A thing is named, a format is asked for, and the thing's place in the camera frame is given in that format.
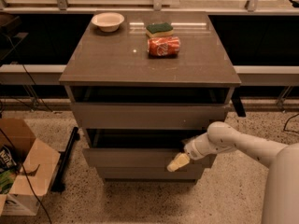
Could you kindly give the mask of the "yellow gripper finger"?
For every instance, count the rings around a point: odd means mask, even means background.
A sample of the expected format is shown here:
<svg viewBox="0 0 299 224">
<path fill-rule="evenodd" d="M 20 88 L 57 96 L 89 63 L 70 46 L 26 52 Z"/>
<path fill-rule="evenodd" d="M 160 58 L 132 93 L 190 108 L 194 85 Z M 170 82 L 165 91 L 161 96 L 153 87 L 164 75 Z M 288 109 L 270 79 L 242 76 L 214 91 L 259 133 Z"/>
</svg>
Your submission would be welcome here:
<svg viewBox="0 0 299 224">
<path fill-rule="evenodd" d="M 167 165 L 167 170 L 169 172 L 175 172 L 181 167 L 186 166 L 190 163 L 190 158 L 186 153 L 179 153 L 177 156 L 170 161 L 170 163 Z"/>
</svg>

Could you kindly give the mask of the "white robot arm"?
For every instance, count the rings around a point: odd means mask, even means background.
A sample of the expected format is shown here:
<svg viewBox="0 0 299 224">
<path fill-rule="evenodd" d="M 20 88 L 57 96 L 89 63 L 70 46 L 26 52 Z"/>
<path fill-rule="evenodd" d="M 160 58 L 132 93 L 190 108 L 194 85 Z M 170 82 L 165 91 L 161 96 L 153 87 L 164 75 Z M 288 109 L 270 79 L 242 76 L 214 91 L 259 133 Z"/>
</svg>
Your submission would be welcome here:
<svg viewBox="0 0 299 224">
<path fill-rule="evenodd" d="M 261 224 L 299 224 L 298 143 L 278 143 L 216 121 L 205 133 L 185 140 L 183 150 L 170 161 L 167 170 L 175 172 L 190 161 L 235 149 L 268 168 Z"/>
</svg>

